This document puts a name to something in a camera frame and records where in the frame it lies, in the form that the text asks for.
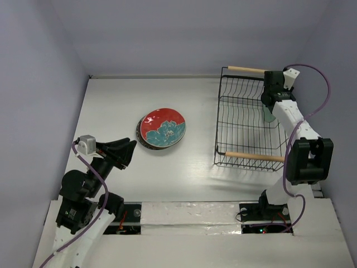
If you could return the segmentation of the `grey deer snowflake plate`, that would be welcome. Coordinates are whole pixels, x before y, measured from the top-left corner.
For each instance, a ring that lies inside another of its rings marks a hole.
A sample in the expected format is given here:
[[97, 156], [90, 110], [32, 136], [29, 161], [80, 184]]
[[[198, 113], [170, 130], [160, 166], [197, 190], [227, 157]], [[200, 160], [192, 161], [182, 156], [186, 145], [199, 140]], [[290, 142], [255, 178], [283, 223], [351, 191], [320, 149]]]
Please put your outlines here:
[[177, 123], [173, 120], [165, 120], [159, 126], [149, 126], [149, 123], [141, 123], [141, 135], [144, 140], [156, 147], [165, 147], [165, 149], [178, 144], [186, 132], [186, 122]]

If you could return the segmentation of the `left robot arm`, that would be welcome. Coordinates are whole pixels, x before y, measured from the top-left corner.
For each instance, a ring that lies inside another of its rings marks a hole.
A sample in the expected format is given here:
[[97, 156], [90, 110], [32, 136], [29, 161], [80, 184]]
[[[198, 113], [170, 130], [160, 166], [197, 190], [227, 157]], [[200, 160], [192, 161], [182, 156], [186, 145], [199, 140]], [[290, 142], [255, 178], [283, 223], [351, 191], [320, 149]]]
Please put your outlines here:
[[113, 168], [130, 164], [136, 144], [130, 138], [102, 143], [91, 135], [72, 142], [87, 171], [70, 170], [62, 178], [53, 253], [43, 267], [85, 267], [109, 225], [126, 219], [124, 199], [111, 193], [105, 180]]

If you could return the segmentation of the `red teal flower plate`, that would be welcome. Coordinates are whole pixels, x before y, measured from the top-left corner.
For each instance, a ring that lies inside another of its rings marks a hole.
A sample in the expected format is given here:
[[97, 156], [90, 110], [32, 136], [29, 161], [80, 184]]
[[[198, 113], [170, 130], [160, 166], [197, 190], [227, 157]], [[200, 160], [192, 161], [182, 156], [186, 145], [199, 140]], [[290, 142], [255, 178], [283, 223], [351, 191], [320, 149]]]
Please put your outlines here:
[[175, 109], [159, 108], [144, 116], [136, 134], [142, 145], [163, 150], [179, 143], [186, 132], [186, 121]]

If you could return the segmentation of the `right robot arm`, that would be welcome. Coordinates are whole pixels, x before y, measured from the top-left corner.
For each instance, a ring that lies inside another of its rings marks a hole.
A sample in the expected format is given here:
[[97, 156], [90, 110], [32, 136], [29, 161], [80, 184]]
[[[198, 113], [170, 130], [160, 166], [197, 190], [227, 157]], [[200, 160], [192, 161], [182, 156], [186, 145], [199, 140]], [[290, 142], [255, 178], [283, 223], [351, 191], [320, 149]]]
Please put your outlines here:
[[260, 99], [289, 136], [283, 175], [274, 186], [263, 191], [257, 204], [258, 215], [266, 220], [281, 212], [289, 198], [303, 197], [296, 189], [298, 185], [326, 180], [330, 170], [334, 144], [313, 130], [307, 121], [309, 116], [302, 115], [292, 94], [299, 74], [293, 68], [264, 73]]

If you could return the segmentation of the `green leaf plate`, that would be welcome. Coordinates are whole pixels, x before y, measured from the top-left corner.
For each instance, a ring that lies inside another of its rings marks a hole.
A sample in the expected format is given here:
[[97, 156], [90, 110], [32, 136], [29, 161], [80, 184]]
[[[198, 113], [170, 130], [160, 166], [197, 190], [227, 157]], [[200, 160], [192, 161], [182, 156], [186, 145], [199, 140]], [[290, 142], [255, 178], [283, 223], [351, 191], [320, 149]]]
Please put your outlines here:
[[267, 123], [272, 123], [276, 120], [276, 117], [272, 113], [273, 106], [263, 105], [264, 121]]

